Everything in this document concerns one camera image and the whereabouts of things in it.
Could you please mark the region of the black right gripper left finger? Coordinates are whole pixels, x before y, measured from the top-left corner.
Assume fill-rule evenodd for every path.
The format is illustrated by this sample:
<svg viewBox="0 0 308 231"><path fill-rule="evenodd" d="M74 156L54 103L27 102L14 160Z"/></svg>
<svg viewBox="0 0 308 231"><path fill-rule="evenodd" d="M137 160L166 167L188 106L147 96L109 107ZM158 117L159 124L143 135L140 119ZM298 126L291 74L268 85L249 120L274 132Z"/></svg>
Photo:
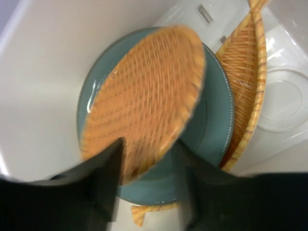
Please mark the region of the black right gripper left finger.
<svg viewBox="0 0 308 231"><path fill-rule="evenodd" d="M125 139L48 180L1 175L3 231L104 231L112 221Z"/></svg>

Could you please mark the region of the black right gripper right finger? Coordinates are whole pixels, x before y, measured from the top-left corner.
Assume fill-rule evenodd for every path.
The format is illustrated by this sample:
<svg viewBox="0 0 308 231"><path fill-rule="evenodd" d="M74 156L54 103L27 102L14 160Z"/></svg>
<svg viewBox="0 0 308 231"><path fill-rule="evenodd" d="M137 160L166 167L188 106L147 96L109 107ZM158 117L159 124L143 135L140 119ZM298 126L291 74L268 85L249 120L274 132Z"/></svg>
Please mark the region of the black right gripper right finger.
<svg viewBox="0 0 308 231"><path fill-rule="evenodd" d="M182 231L305 231L307 173L237 177L179 142L175 186Z"/></svg>

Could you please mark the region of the grey blue round plate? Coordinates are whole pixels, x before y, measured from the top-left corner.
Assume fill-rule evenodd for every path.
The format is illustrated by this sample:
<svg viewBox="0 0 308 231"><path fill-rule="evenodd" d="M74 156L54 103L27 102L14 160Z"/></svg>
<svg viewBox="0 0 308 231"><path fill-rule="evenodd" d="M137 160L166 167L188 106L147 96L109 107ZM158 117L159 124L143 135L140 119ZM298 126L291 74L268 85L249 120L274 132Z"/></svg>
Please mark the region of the grey blue round plate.
<svg viewBox="0 0 308 231"><path fill-rule="evenodd" d="M77 103L77 133L81 134L85 117L91 112L96 94L105 78L138 41L155 31L148 27L133 31L107 47L92 65ZM205 86L199 104L183 131L180 142L207 162L218 166L231 142L234 128L234 99L231 86L216 55L204 46L207 70ZM176 201L171 158L179 143L146 174L119 188L119 197L137 205L165 205Z"/></svg>

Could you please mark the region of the round orange woven plate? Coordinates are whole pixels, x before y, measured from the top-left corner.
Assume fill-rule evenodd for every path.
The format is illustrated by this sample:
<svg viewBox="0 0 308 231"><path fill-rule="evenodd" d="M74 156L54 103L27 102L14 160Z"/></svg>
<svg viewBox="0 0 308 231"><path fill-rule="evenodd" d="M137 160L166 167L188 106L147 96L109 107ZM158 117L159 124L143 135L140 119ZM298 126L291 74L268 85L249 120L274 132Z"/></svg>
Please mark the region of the round orange woven plate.
<svg viewBox="0 0 308 231"><path fill-rule="evenodd" d="M142 38L97 93L81 132L82 158L123 138L120 183L146 173L185 129L202 94L205 70L203 44L191 28L162 27Z"/></svg>

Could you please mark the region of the fish shaped woven plate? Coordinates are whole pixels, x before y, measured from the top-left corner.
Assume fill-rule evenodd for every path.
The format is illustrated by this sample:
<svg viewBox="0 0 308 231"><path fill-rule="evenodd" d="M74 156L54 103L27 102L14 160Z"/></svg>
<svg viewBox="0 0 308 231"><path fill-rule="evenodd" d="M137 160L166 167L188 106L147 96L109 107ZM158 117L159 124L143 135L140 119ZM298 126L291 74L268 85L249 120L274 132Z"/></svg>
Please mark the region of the fish shaped woven plate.
<svg viewBox="0 0 308 231"><path fill-rule="evenodd" d="M231 86L235 113L231 142L218 168L228 172L256 129L264 100L267 52L261 11L264 0L249 1L249 13L214 52Z"/></svg>

